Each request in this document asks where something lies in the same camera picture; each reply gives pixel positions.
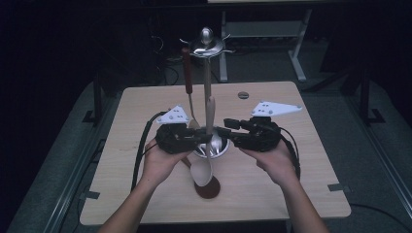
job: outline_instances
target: finger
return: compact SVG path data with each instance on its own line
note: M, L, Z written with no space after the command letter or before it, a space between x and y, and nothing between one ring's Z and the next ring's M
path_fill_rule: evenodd
M256 160L260 160L260 159L261 159L262 154L261 154L260 152L253 151L253 150L241 149L241 148L239 148L239 149L240 149L240 151L246 153L247 155L249 155L250 157L252 157L252 158L254 158L254 159L256 159Z

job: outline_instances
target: metal stand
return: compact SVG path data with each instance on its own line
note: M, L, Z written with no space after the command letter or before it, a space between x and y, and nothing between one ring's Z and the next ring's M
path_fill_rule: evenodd
M297 42L289 56L300 82L306 82L306 77L297 59L302 46L312 10L307 10L303 20L294 21L260 21L260 22L227 22L225 12L222 15L222 37L230 34L231 38L247 37L296 37ZM227 83L226 57L220 56L221 82Z

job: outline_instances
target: cable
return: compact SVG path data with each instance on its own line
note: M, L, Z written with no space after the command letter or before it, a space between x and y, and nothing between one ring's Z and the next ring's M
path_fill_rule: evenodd
M286 147L288 148L289 152L292 154L292 164L293 164L294 170L295 170L295 172L296 172L297 178L300 180L299 150L297 149L296 140L294 139L294 137L292 136L292 134L291 134L288 130L286 130L286 129L282 128L282 127L279 127L279 128L280 128L281 130L287 132L287 133L289 134L289 136L292 138L292 141L293 141L293 143L294 143L294 149L293 149L292 143L291 143L290 141L288 141L288 140L285 138L285 136L283 136L283 135L281 134L282 140L285 142Z
M91 183L88 184L88 185L86 185L86 186L83 188L82 193L85 193L86 189L90 188L90 186L91 186ZM77 206L76 206L77 217L80 217L80 201L81 201L81 200L82 200L82 199L79 198L78 204L77 204ZM79 227L79 225L80 225L80 221L78 220L75 228L72 230L72 233L76 232L76 230L77 230L77 228Z
M166 67L164 67L164 68L165 68L165 69L169 69L169 70L173 71L173 72L176 74L176 79L175 79L175 81L174 81L173 83L171 83L170 85L176 84L176 83L178 82L178 80L179 80L179 72L178 72L177 70L173 69L173 68L170 67L170 66L166 66ZM166 85L168 85L166 73L164 73L164 83L165 83Z
M149 150L157 146L157 144L154 144L153 146L149 147L142 155L145 155Z
M160 112L158 114L155 114L147 123L145 126L145 129L143 130L142 133L142 138L140 139L140 143L139 143L139 149L137 150L137 154L136 154L136 161L134 162L134 170L133 170L133 179L131 182L131 190L133 190L133 188L136 186L136 182L137 182L137 174L139 172L139 166L140 166L140 162L142 161L142 157L143 157L143 149L145 147L145 143L146 140L148 138L148 134L149 131L151 130L152 124L155 121L155 119L159 116L163 116L165 115L167 112Z
M181 56L178 57L167 57L166 61L168 62L168 65L179 65L183 64L183 58Z
M152 36L152 39L158 39L158 40L160 40L160 42L161 42L160 48L159 48L158 50L154 50L154 53L159 54L160 51L161 51L161 50L163 49L163 47L164 47L164 42L163 42L163 40L162 40L160 37L158 37L158 36Z
M365 209L369 209L372 211L376 211L378 213L381 213L385 216L390 217L392 220L396 221L399 225L401 225L407 232L412 233L412 230L403 222L401 222L399 219L397 219L395 216L389 214L388 212L385 212L383 210L380 210L376 207L371 207L371 206L367 206L367 205L363 205L363 204L357 204L357 203L349 203L350 206L352 207L359 207L359 208L365 208Z
M245 39L228 39L226 42L226 47L229 50L235 50L234 53L228 53L230 56L243 56L250 53L258 52L260 50L259 43L250 43L245 41Z

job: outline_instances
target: forearm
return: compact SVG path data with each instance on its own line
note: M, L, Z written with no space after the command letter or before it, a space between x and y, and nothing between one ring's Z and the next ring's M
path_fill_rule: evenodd
M99 232L136 232L157 185L140 181Z
M281 188L296 233L329 232L298 179L291 179Z

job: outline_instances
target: wooden table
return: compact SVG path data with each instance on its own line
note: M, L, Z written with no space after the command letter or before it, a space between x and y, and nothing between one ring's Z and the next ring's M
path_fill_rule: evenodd
M248 92L249 99L239 99L240 91ZM343 191L329 191L328 185L339 181L294 83L213 84L212 95L217 103L215 124L219 126L223 126L223 119L227 117L249 119L251 110L260 100L302 106L300 112L274 116L272 120L295 137L300 152L301 182L321 217L350 214ZM204 124L203 85L193 87L192 98L195 116ZM136 152L146 122L156 113L177 104L189 115L189 100L182 85L132 87L124 91L90 187L99 197L86 199L82 224L102 224L123 202L130 192ZM157 129L154 123L148 140L155 136ZM199 158L191 154L189 159ZM281 188L233 144L226 154L213 160L213 166L214 175L222 186L218 197L210 200L199 197L189 169L179 163L155 191L142 223L289 218Z

